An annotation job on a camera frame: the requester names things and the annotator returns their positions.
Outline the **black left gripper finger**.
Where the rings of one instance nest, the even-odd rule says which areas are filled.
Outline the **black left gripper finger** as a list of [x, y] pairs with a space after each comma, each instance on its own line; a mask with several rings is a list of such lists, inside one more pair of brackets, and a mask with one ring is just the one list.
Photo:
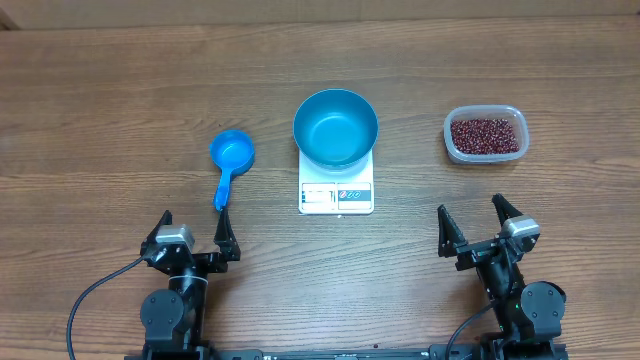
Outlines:
[[222, 208], [214, 236], [214, 243], [219, 247], [226, 261], [240, 260], [240, 247], [231, 227], [229, 212]]
[[171, 225], [171, 224], [172, 224], [172, 213], [169, 210], [165, 210], [160, 220], [156, 224], [156, 226], [147, 235], [146, 239], [141, 243], [140, 252], [146, 253], [150, 245], [156, 244], [156, 236], [159, 229], [164, 225]]

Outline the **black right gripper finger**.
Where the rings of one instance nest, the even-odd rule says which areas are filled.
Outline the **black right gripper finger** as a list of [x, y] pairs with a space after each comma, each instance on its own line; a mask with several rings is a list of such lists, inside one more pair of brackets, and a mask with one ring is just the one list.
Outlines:
[[456, 256], [458, 248], [467, 246], [468, 241], [444, 205], [440, 205], [437, 208], [437, 215], [439, 227], [438, 256]]
[[494, 205], [501, 226], [503, 226], [508, 219], [523, 215], [523, 213], [507, 201], [501, 193], [493, 195], [491, 201]]

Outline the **blue plastic measuring scoop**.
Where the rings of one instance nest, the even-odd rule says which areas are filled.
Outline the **blue plastic measuring scoop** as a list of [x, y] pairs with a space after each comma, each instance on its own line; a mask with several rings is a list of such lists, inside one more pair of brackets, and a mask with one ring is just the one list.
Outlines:
[[234, 177], [246, 173], [255, 160], [255, 148], [249, 135], [230, 129], [218, 134], [209, 146], [213, 163], [220, 169], [220, 180], [213, 198], [217, 211], [227, 207]]

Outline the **white digital kitchen scale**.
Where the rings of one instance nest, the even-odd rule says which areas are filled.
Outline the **white digital kitchen scale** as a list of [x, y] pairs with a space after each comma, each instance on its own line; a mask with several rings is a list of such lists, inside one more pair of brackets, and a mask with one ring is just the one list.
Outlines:
[[299, 154], [298, 210], [304, 215], [368, 215], [375, 209], [373, 152], [350, 167], [326, 168]]

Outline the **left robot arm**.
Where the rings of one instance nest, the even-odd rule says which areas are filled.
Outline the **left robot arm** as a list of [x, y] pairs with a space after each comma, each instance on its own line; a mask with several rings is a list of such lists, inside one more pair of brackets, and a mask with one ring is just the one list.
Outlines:
[[168, 287], [143, 301], [144, 359], [214, 359], [214, 348], [203, 338], [208, 276], [225, 273], [241, 258], [226, 208], [219, 213], [214, 244], [217, 251], [195, 253], [195, 239], [185, 225], [174, 225], [165, 211], [141, 243], [140, 255], [149, 267], [168, 276]]

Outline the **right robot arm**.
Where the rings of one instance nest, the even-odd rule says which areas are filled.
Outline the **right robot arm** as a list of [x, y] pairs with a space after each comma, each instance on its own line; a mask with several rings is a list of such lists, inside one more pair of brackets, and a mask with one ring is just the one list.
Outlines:
[[[500, 231], [477, 243], [466, 240], [445, 206], [437, 208], [440, 257], [456, 259], [459, 271], [474, 269], [487, 293], [489, 303], [465, 320], [443, 346], [433, 345], [444, 359], [566, 359], [561, 335], [567, 296], [553, 282], [527, 284], [518, 262], [537, 244], [540, 226], [497, 193], [492, 197]], [[456, 340], [472, 322], [492, 311], [500, 330], [485, 333], [476, 344]]]

